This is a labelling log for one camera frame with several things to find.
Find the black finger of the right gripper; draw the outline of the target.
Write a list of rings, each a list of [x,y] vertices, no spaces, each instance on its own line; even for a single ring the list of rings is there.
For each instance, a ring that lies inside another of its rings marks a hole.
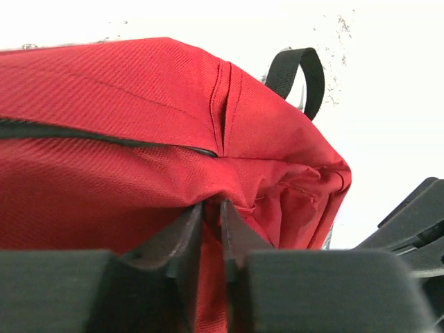
[[[404,260],[414,278],[443,275],[443,180],[424,180],[358,249],[385,250]]]

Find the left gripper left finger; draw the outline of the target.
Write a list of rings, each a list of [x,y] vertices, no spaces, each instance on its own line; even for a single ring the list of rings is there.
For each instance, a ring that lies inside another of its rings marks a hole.
[[[3,251],[2,332],[192,332],[203,207],[125,255]]]

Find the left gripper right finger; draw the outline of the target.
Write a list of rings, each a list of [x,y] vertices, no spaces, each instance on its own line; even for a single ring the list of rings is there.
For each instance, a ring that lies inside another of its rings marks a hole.
[[[435,332],[407,265],[380,250],[280,250],[221,203],[230,332]]]

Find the red backpack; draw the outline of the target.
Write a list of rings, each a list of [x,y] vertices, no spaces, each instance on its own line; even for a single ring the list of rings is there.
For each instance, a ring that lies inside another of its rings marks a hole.
[[[309,117],[170,38],[1,53],[1,248],[122,254],[205,204],[196,329],[228,329],[219,203],[319,249],[351,170]]]

